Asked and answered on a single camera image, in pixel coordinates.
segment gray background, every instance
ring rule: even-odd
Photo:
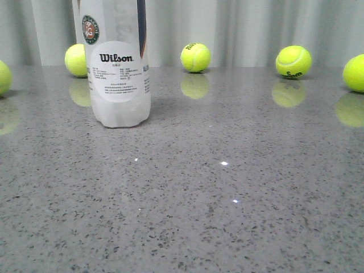
[[[82,42],[76,0],[1,0],[0,59],[62,65]],[[364,44],[364,1],[147,0],[150,66],[180,66],[190,42],[205,43],[213,67],[273,65],[282,47],[307,47],[315,65],[341,67]]]

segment roland garros logo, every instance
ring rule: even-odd
[[[98,36],[100,34],[98,24],[91,16],[85,15],[82,18],[82,31],[84,33],[86,43],[94,44],[97,42]]]

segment wilson logo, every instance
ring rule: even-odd
[[[118,56],[117,54],[100,54],[101,61],[120,63],[124,61],[134,61],[132,56]]]

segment bottle label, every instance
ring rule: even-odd
[[[90,58],[90,74],[96,92],[111,102],[132,100],[144,93],[143,67],[139,48],[129,43],[110,41],[98,45]]]

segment granite countertop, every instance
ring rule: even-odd
[[[364,272],[364,95],[341,68],[151,68],[129,129],[64,67],[11,69],[1,272]]]

